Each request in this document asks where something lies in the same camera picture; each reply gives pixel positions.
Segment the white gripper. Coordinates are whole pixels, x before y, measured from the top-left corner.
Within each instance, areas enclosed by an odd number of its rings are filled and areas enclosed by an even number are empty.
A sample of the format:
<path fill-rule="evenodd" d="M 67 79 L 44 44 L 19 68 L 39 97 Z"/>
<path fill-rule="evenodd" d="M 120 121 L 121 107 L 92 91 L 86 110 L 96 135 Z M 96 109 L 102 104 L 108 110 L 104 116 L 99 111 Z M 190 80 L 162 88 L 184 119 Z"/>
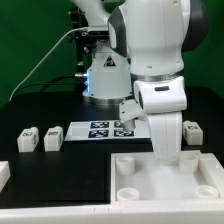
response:
<path fill-rule="evenodd" d="M 181 151 L 182 112 L 187 108 L 184 78 L 135 81 L 134 95 L 146 114 L 155 157 L 177 160 Z"/>

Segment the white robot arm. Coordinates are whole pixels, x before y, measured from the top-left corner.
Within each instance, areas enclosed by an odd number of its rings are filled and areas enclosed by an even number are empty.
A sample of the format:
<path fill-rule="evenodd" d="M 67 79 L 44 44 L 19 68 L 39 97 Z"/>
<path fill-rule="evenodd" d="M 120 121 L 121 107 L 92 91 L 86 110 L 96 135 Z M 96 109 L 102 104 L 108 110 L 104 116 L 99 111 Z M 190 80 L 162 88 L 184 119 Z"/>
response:
<path fill-rule="evenodd" d="M 100 0 L 71 0 L 109 31 L 110 47 L 131 60 L 134 97 L 119 104 L 125 131 L 136 118 L 148 123 L 155 157 L 176 160 L 181 151 L 182 112 L 187 108 L 182 52 L 203 41 L 208 17 L 202 0 L 125 0 L 104 17 Z"/>

